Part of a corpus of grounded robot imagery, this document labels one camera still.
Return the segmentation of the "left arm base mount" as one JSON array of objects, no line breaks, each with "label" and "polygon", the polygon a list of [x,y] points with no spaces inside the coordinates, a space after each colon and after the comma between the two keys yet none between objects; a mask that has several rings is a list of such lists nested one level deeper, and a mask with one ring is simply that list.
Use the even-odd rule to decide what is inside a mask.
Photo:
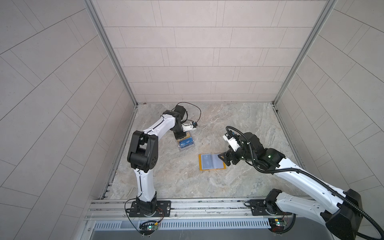
[{"label": "left arm base mount", "polygon": [[130,218],[169,217],[171,203],[171,201],[144,202],[135,200],[129,208],[126,207],[126,210],[128,211]]}]

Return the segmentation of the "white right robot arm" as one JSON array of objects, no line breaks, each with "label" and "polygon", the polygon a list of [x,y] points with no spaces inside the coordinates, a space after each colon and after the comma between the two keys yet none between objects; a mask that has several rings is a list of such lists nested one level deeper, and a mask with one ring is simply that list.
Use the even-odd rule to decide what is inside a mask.
[{"label": "white right robot arm", "polygon": [[323,182],[281,152],[264,148],[259,138],[252,133],[237,135],[229,131],[223,138],[229,144],[229,150],[219,154],[219,159],[227,166],[246,161],[258,172],[276,175],[312,197],[312,200],[308,200],[272,189],[257,207],[258,210],[264,210],[270,215],[292,213],[326,226],[340,240],[356,238],[363,216],[348,205],[348,201],[360,208],[362,201],[357,192],[345,192]]}]

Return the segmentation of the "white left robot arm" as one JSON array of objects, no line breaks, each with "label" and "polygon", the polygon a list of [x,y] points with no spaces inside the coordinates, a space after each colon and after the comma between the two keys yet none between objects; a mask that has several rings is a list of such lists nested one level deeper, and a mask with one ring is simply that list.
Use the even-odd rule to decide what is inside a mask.
[{"label": "white left robot arm", "polygon": [[160,119],[144,131],[135,131],[132,135],[127,161],[134,170],[138,196],[136,204],[139,212],[153,215],[157,206],[157,192],[154,187],[153,169],[159,159],[159,140],[171,130],[176,140],[187,136],[182,123],[187,114],[183,106],[163,112]]}]

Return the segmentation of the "yellow leather card holder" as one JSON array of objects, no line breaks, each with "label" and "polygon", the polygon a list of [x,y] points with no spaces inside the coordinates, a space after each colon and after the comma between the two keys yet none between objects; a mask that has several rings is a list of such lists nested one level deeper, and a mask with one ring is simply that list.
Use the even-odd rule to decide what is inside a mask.
[{"label": "yellow leather card holder", "polygon": [[219,154],[199,154],[200,171],[225,170],[227,166],[219,158]]}]

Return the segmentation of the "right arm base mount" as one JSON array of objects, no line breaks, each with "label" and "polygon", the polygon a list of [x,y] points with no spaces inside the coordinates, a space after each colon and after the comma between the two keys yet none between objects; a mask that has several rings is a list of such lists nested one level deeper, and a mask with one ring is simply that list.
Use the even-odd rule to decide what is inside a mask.
[{"label": "right arm base mount", "polygon": [[292,215],[292,213],[281,211],[275,203],[267,202],[266,200],[249,200],[244,202],[244,205],[251,209],[253,216]]}]

